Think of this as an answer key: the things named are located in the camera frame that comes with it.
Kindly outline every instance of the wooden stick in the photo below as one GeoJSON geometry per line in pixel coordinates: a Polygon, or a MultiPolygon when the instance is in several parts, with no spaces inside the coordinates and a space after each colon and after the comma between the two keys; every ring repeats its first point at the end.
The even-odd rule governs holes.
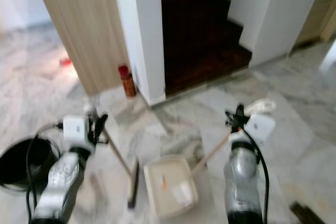
{"type": "Polygon", "coordinates": [[[202,158],[202,160],[195,166],[195,168],[192,170],[191,175],[195,176],[206,164],[206,162],[209,161],[212,156],[219,151],[219,149],[227,142],[229,136],[231,134],[231,131],[225,136],[225,138],[216,145],[216,147],[205,157],[202,158]]]}

